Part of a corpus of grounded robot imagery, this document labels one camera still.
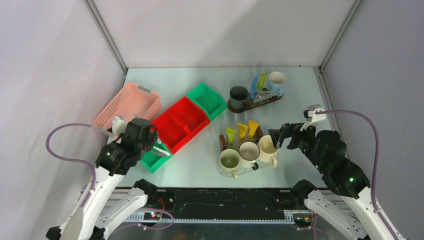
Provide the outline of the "white toothbrush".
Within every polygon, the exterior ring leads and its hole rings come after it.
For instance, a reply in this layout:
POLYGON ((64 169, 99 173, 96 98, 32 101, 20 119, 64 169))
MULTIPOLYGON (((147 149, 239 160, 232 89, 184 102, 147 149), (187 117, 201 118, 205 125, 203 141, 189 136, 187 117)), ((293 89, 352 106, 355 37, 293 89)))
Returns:
POLYGON ((157 147, 153 147, 153 149, 151 150, 151 153, 158 155, 158 156, 161 156, 161 157, 168 157, 168 156, 171 155, 166 150, 161 149, 161 148, 157 148, 157 147))

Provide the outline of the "red plastic bin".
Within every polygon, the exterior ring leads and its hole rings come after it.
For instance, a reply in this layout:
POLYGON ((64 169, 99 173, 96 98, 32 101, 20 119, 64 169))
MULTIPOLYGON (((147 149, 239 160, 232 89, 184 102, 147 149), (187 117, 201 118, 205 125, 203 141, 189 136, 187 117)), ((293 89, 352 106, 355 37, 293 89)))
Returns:
POLYGON ((184 96, 153 120, 159 139, 176 154, 209 123, 207 114, 184 96))

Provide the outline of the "cream mug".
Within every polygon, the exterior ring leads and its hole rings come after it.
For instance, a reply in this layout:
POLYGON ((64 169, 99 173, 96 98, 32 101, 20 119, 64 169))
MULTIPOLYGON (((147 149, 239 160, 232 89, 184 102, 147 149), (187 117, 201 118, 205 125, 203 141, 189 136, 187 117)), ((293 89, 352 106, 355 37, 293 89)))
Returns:
POLYGON ((273 168, 278 165, 279 150, 274 147, 270 135, 264 135, 258 142, 260 154, 258 159, 264 163, 270 163, 273 168))

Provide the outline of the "white ribbed mug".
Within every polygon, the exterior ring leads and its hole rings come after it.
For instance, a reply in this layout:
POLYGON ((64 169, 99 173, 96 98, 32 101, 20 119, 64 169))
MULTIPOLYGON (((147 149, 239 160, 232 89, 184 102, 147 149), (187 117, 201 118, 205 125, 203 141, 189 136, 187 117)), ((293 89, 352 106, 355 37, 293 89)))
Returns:
POLYGON ((260 155, 259 146, 252 141, 246 141, 239 146, 240 166, 256 171, 259 168, 257 163, 260 155))

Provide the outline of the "clear acrylic holder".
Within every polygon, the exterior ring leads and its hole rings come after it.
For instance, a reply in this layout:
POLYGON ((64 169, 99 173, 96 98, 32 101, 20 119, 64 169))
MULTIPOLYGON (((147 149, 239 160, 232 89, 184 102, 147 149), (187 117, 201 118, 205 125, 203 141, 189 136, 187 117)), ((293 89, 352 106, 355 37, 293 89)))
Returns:
POLYGON ((268 93, 267 91, 255 91, 250 92, 247 102, 250 104, 252 108, 259 107, 261 105, 264 105, 269 102, 269 99, 273 95, 271 93, 268 93))

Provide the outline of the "light blue mug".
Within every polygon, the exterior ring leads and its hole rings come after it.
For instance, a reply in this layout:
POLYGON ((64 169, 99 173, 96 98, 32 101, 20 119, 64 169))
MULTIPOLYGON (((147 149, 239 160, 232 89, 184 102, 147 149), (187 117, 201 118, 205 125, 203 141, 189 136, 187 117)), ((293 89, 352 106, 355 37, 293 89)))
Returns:
POLYGON ((269 74, 268 79, 267 90, 274 96, 282 97, 284 94, 283 84, 287 80, 286 76, 282 72, 274 71, 269 74))

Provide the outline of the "clear holder with brown ends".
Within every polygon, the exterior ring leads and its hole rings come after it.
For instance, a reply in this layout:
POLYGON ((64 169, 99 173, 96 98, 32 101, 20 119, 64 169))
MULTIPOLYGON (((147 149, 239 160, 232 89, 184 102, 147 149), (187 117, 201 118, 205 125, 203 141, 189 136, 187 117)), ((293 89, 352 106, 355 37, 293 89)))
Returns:
POLYGON ((220 145, 220 151, 221 152, 226 150, 226 149, 233 149, 233 150, 238 151, 239 146, 244 142, 254 142, 254 143, 257 144, 259 142, 260 138, 264 136, 263 131, 261 130, 260 127, 257 128, 254 136, 248 136, 248 134, 247 134, 244 139, 239 139, 238 138, 238 130, 235 129, 235 131, 236 131, 236 133, 235 133, 234 142, 228 142, 226 131, 225 131, 224 134, 219 135, 219 145, 220 145))

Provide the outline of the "green mug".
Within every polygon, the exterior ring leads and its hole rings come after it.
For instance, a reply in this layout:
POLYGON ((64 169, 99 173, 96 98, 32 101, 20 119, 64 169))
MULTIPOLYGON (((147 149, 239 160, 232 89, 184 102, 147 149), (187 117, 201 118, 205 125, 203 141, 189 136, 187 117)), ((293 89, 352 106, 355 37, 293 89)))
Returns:
POLYGON ((240 155, 234 149, 225 149, 219 155, 219 167, 226 173, 230 174, 235 180, 239 178, 237 169, 240 165, 240 155))

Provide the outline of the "black mug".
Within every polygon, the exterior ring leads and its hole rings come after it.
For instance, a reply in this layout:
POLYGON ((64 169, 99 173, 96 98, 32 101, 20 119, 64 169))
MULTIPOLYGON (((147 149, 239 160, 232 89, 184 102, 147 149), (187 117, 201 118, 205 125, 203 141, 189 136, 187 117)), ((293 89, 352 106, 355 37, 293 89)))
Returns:
POLYGON ((244 111, 247 108, 248 90, 241 85, 232 87, 229 91, 229 104, 236 111, 244 111))

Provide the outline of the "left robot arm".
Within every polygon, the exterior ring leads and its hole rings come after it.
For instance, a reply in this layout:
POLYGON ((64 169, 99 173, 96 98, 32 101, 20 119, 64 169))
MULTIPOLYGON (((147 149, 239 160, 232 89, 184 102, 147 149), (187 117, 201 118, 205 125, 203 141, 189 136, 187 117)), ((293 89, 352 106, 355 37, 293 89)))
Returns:
POLYGON ((154 148, 158 133, 156 126, 149 120, 132 119, 117 139, 100 150, 95 164, 54 153, 50 148, 50 140, 58 130, 55 128, 47 136, 47 151, 57 159, 87 165, 91 179, 68 219, 59 226, 51 227, 46 233, 47 239, 106 240, 133 212, 142 207, 156 206, 157 186, 140 179, 118 203, 107 211, 102 211, 129 169, 136 166, 145 153, 154 148))

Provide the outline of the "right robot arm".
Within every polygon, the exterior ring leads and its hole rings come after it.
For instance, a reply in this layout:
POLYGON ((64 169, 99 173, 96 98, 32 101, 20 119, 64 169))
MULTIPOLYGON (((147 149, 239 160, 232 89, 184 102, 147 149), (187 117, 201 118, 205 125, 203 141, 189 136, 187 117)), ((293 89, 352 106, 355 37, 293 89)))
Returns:
POLYGON ((322 175, 327 188, 339 196, 354 212, 352 217, 327 200, 308 180, 300 180, 290 190, 291 204, 297 209, 312 210, 345 238, 350 240, 403 240, 388 216, 372 201, 371 182, 363 170, 346 158, 346 144, 337 131, 316 131, 314 126, 302 130, 301 123, 285 123, 268 133, 279 149, 287 138, 287 149, 299 149, 322 175))

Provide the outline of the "brown wooden oval tray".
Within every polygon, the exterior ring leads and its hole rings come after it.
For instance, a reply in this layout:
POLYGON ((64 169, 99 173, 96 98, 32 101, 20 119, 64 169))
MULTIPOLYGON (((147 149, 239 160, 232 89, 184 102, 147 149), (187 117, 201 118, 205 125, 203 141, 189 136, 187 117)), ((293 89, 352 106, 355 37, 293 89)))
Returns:
POLYGON ((235 109, 235 108, 233 108, 233 107, 231 106, 231 104, 230 104, 230 101, 228 100, 228 101, 227 101, 227 108, 228 108, 228 109, 229 109, 232 113, 239 114, 239 113, 243 113, 243 112, 246 112, 246 111, 249 111, 249 110, 255 109, 255 108, 259 108, 259 107, 261 107, 261 106, 264 106, 264 105, 267 105, 267 104, 270 104, 270 103, 273 103, 273 102, 277 102, 277 101, 281 100, 282 98, 283 98, 282 96, 272 96, 272 97, 270 97, 270 98, 267 98, 267 99, 265 99, 265 100, 261 100, 261 101, 258 101, 258 102, 253 102, 253 100, 248 99, 248 100, 246 101, 246 103, 245 103, 245 105, 244 105, 243 109, 235 109))

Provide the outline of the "green bin with toothbrushes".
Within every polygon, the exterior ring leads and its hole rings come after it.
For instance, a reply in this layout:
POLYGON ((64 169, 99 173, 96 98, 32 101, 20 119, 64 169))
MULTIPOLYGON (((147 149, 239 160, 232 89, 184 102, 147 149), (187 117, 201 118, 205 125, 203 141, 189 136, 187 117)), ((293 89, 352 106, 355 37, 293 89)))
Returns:
POLYGON ((152 174, 156 172, 164 163, 166 163, 173 156, 173 154, 168 149, 168 147, 160 139, 156 141, 156 143, 154 144, 154 147, 165 150, 169 152, 171 155, 166 157, 161 157, 159 155, 151 153, 151 150, 146 152, 143 155, 143 157, 140 159, 140 161, 146 167, 146 169, 152 174))

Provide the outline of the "pink perforated basket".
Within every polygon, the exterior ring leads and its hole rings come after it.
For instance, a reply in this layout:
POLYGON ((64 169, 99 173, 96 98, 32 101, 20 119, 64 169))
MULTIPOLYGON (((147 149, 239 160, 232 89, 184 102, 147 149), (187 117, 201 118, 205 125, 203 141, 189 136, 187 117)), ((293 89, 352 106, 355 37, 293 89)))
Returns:
POLYGON ((128 122, 133 118, 151 121, 161 107, 161 97, 158 93, 130 82, 100 111, 92 125, 110 129, 115 116, 120 116, 128 122))

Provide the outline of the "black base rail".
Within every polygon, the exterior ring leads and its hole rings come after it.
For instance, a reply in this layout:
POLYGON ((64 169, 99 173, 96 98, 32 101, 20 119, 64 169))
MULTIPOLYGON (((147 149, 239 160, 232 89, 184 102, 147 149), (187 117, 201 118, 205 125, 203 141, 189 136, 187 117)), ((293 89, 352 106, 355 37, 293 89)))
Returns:
POLYGON ((286 213, 312 211, 295 202, 291 188, 157 186, 153 200, 135 212, 162 213, 170 224, 176 220, 282 222, 286 213))

